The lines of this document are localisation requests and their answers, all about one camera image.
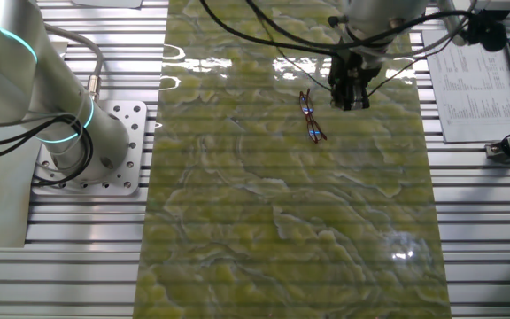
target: black cable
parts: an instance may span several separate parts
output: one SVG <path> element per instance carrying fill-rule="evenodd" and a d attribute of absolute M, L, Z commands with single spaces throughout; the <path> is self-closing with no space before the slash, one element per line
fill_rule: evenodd
<path fill-rule="evenodd" d="M 11 142 L 14 142 L 14 141 L 18 141 L 20 140 L 19 142 L 17 142 L 16 144 L 14 144 L 13 146 L 3 150 L 0 152 L 0 157 L 1 156 L 4 156 L 10 152 L 13 152 L 15 151 L 16 149 L 18 149 L 21 145 L 23 145 L 24 143 L 26 143 L 28 140 L 30 140 L 31 138 L 35 137 L 37 134 L 39 134 L 40 132 L 42 132 L 43 130 L 45 130 L 46 128 L 48 128 L 50 125 L 54 124 L 54 123 L 57 123 L 57 122 L 65 122 L 65 123 L 68 123 L 69 122 L 69 119 L 71 118 L 72 116 L 69 116 L 69 115 L 62 115 L 62 116 L 58 116 L 57 118 L 54 118 L 53 120 L 50 120 L 50 121 L 46 121 L 44 122 L 43 124 L 37 126 L 36 128 L 33 128 L 31 130 L 29 130 L 28 132 L 26 133 L 23 133 L 19 136 L 15 136 L 15 137 L 11 137 L 11 138 L 8 138 L 8 139 L 5 139 L 3 141 L 0 141 L 0 145 L 4 145 L 4 144 L 8 144 L 8 143 L 11 143 Z"/>
<path fill-rule="evenodd" d="M 37 179 L 39 180 L 40 182 L 39 183 L 31 183 L 32 186 L 36 186 L 36 187 L 42 187 L 42 186 L 52 186 L 52 185 L 59 185 L 61 183 L 66 183 L 66 182 L 69 182 L 71 180 L 73 180 L 74 178 L 78 177 L 89 165 L 93 155 L 94 155 L 94 145 L 92 143 L 92 139 L 91 137 L 89 136 L 89 133 L 88 131 L 82 127 L 81 123 L 79 120 L 76 120 L 76 118 L 73 116 L 73 115 L 60 115 L 50 121 L 46 121 L 44 122 L 43 124 L 37 126 L 36 128 L 33 128 L 31 130 L 29 130 L 28 132 L 25 132 L 19 136 L 15 136 L 15 137 L 11 137 L 11 138 L 7 138 L 5 140 L 2 140 L 0 141 L 0 145 L 4 145 L 4 144 L 8 144 L 8 143 L 11 143 L 11 142 L 15 142 L 15 141 L 18 141 L 16 144 L 14 144 L 13 146 L 3 150 L 0 152 L 0 157 L 10 153 L 10 152 L 13 152 L 15 151 L 16 149 L 18 149 L 21 145 L 23 145 L 24 143 L 26 143 L 27 141 L 29 141 L 30 139 L 32 139 L 33 137 L 35 137 L 37 134 L 41 133 L 43 130 L 45 130 L 46 128 L 48 128 L 50 125 L 52 124 L 55 124 L 55 123 L 58 123 L 58 122 L 63 122 L 65 124 L 69 124 L 71 125 L 71 127 L 74 129 L 74 131 L 77 133 L 77 134 L 82 134 L 82 141 L 84 143 L 84 158 L 85 160 L 81 163 L 81 165 L 76 169 L 74 170 L 70 175 L 68 175 L 67 177 L 59 180 L 59 181 L 49 181 L 49 180 L 45 180 L 41 177 L 38 177 L 36 175 L 34 175 L 34 179 Z"/>
<path fill-rule="evenodd" d="M 331 50 L 352 49 L 352 48 L 356 48 L 356 47 L 360 47 L 360 46 L 367 46 L 367 45 L 372 44 L 376 41 L 383 40 L 388 36 L 397 35 L 403 31 L 407 30 L 410 27 L 417 26 L 421 23 L 424 23 L 426 21 L 430 21 L 433 19 L 442 19 L 442 18 L 446 18 L 446 17 L 450 17 L 450 16 L 466 16 L 466 17 L 469 17 L 470 19 L 476 17 L 476 15 L 473 14 L 472 12 L 467 12 L 467 11 L 462 11 L 462 10 L 448 11 L 448 12 L 437 12 L 437 13 L 433 13 L 433 14 L 429 14 L 429 15 L 424 15 L 417 19 L 410 20 L 399 27 L 395 27 L 391 30 L 380 33 L 379 35 L 374 35 L 374 36 L 369 37 L 365 40 L 361 40 L 361 41 L 357 41 L 357 42 L 353 42 L 353 43 L 329 44 L 329 43 L 316 43 L 316 42 L 308 41 L 306 39 L 303 39 L 301 37 L 291 34 L 289 31 L 278 26 L 272 19 L 268 18 L 267 15 L 263 11 L 261 11 L 260 8 L 255 3 L 253 3 L 252 0 L 245 0 L 245 1 L 247 2 L 247 4 L 251 7 L 251 9 L 255 12 L 255 14 L 258 17 L 263 19 L 266 23 L 269 24 L 269 26 L 271 26 L 275 31 L 277 31 L 281 35 L 288 37 L 290 40 L 293 40 L 298 43 L 302 43 L 302 44 L 305 44 L 305 45 L 308 45 L 311 47 L 322 48 L 322 49 L 331 49 Z"/>
<path fill-rule="evenodd" d="M 265 22 L 263 22 L 262 19 L 258 19 L 259 20 L 259 23 L 261 24 L 261 26 L 263 27 L 263 29 L 265 30 L 265 32 L 267 33 L 269 39 L 271 41 L 274 41 L 273 39 L 273 35 L 271 35 L 271 32 L 269 31 L 269 29 L 267 28 L 267 26 L 265 25 Z M 318 82 L 318 80 L 316 80 L 314 77 L 312 77 L 309 73 L 307 73 L 302 67 L 300 67 L 299 65 L 297 65 L 296 63 L 294 63 L 293 61 L 291 61 L 289 58 L 287 58 L 286 54 L 284 54 L 284 52 L 281 50 L 281 48 L 279 47 L 276 47 L 275 48 L 279 51 L 279 53 L 282 55 L 282 57 L 289 61 L 289 63 L 291 63 L 294 67 L 296 67 L 298 70 L 302 71 L 304 74 L 306 74 L 306 76 L 308 76 L 310 78 L 310 80 L 314 81 L 314 83 L 318 84 L 319 86 L 321 86 L 323 89 L 326 89 L 328 91 L 332 91 L 331 88 L 325 86 L 324 84 Z"/>
<path fill-rule="evenodd" d="M 277 47 L 277 48 L 280 47 L 280 48 L 284 48 L 284 49 L 292 49 L 292 50 L 298 50 L 298 51 L 305 51 L 305 52 L 311 52 L 311 53 L 328 55 L 330 57 L 342 58 L 342 57 L 340 57 L 339 54 L 337 54 L 336 52 L 333 52 L 333 51 L 319 50 L 319 49 L 314 49 L 314 48 L 305 47 L 305 46 L 302 46 L 302 45 L 290 44 L 290 43 L 276 43 L 276 42 L 271 42 L 271 41 L 259 39 L 259 38 L 256 38 L 256 37 L 253 37 L 253 36 L 250 36 L 250 35 L 246 35 L 244 33 L 241 33 L 239 31 L 233 29 L 232 27 L 228 26 L 227 24 L 223 23 L 212 12 L 212 10 L 208 6 L 208 4 L 205 2 L 205 0 L 200 0 L 200 3 L 204 7 L 204 10 L 208 13 L 210 18 L 212 18 L 212 20 L 216 24 L 218 24 L 224 30 L 228 31 L 230 34 L 235 35 L 235 36 L 239 36 L 240 38 L 242 38 L 244 40 L 251 41 L 251 42 L 254 42 L 254 43 L 259 43 L 259 44 L 270 45 L 270 46 L 274 46 L 274 47 Z"/>
<path fill-rule="evenodd" d="M 81 163 L 81 165 L 74 170 L 70 175 L 67 177 L 59 180 L 59 181 L 50 181 L 46 180 L 44 178 L 41 178 L 37 175 L 33 175 L 34 179 L 39 180 L 37 183 L 31 183 L 31 186 L 33 187 L 43 187 L 43 186 L 54 186 L 54 185 L 60 185 L 62 183 L 67 183 L 72 181 L 74 178 L 80 176 L 88 168 L 89 163 L 92 161 L 92 157 L 94 156 L 94 144 L 92 142 L 92 138 L 89 136 L 88 131 L 85 128 L 81 128 L 80 132 L 78 134 L 82 134 L 82 139 L 85 139 L 84 146 L 85 146 L 85 154 L 84 156 L 86 159 Z"/>
<path fill-rule="evenodd" d="M 450 45 L 450 43 L 452 42 L 452 39 L 453 39 L 453 37 L 451 37 L 450 40 L 448 40 L 448 42 L 446 42 L 446 44 L 442 48 L 438 49 L 437 51 L 431 52 L 431 53 L 423 56 L 422 58 L 417 58 L 415 61 L 413 61 L 413 62 L 409 63 L 408 65 L 406 65 L 405 67 L 403 67 L 400 71 L 398 71 L 397 73 L 392 75 L 390 78 L 381 82 L 381 84 L 377 85 L 376 88 L 374 88 L 369 94 L 367 94 L 367 97 L 371 97 L 372 95 L 374 95 L 376 93 L 376 91 L 379 90 L 383 85 L 385 85 L 388 82 L 390 82 L 391 80 L 395 79 L 397 77 L 397 75 L 402 74 L 407 68 L 413 66 L 416 62 L 442 52 L 448 45 Z"/>

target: metal rail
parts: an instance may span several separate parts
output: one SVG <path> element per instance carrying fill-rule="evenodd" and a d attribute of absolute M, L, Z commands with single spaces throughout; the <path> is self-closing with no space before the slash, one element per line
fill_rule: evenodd
<path fill-rule="evenodd" d="M 24 249 L 0 250 L 0 319 L 130 318 L 151 166 L 168 0 L 141 10 L 39 0 L 44 18 L 82 33 L 105 55 L 102 99 L 141 100 L 148 125 L 133 200 L 32 197 Z M 510 20 L 507 22 L 510 31 Z M 422 45 L 417 27 L 413 45 Z M 76 43 L 68 65 L 85 81 L 94 55 Z M 428 65 L 415 66 L 454 318 L 510 318 L 510 167 L 483 144 L 444 144 Z"/>

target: robot end effector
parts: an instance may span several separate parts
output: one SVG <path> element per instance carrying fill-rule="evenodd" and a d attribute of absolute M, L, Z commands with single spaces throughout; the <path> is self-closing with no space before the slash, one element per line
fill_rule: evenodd
<path fill-rule="evenodd" d="M 452 0 L 437 1 L 440 12 L 456 12 Z M 345 0 L 342 17 L 330 17 L 328 23 L 340 35 L 339 43 L 358 43 L 375 35 L 399 29 L 368 45 L 336 51 L 328 77 L 332 87 L 332 105 L 344 111 L 369 107 L 367 85 L 381 71 L 383 61 L 398 58 L 387 54 L 395 37 L 410 30 L 423 18 L 428 0 Z M 465 19 L 458 14 L 444 18 L 449 35 L 445 41 L 456 45 L 481 43 L 487 51 L 500 51 L 506 45 L 505 27 L 485 12 Z M 414 54 L 402 54 L 412 58 Z"/>

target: gray cable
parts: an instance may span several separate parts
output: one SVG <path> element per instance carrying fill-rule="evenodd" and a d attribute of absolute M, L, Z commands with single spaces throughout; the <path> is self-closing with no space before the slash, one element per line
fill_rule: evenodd
<path fill-rule="evenodd" d="M 77 33 L 66 31 L 60 27 L 54 27 L 48 23 L 44 24 L 44 28 L 47 31 L 65 37 L 66 39 L 70 39 L 72 41 L 76 41 L 77 43 L 81 43 L 89 47 L 94 53 L 96 53 L 96 68 L 94 69 L 94 73 L 92 75 L 99 76 L 102 72 L 102 66 L 104 66 L 104 54 L 99 49 L 97 44 L 91 42 L 87 37 L 78 35 Z"/>

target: paper document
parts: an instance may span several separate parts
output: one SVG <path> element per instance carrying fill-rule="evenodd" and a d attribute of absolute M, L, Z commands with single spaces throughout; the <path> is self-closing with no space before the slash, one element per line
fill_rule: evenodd
<path fill-rule="evenodd" d="M 425 45 L 446 35 L 424 31 Z M 451 43 L 428 57 L 446 142 L 487 142 L 510 134 L 510 68 L 503 51 Z"/>

